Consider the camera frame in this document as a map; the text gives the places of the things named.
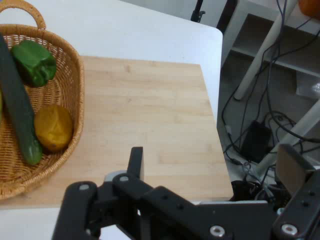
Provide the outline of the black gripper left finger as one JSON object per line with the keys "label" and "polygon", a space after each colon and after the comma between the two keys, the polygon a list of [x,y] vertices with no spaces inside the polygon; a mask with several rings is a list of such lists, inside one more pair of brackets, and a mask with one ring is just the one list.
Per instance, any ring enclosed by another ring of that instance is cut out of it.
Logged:
{"label": "black gripper left finger", "polygon": [[53,239],[96,240],[103,227],[115,225],[134,240],[208,240],[209,224],[195,205],[141,180],[143,160],[143,148],[133,147],[125,173],[101,186],[69,185]]}

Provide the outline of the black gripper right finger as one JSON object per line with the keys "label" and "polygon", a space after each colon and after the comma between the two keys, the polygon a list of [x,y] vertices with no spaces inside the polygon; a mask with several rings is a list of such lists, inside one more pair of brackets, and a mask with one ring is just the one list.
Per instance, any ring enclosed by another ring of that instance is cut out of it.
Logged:
{"label": "black gripper right finger", "polygon": [[291,195],[272,226],[277,240],[320,238],[320,171],[291,145],[281,144],[276,156],[276,176]]}

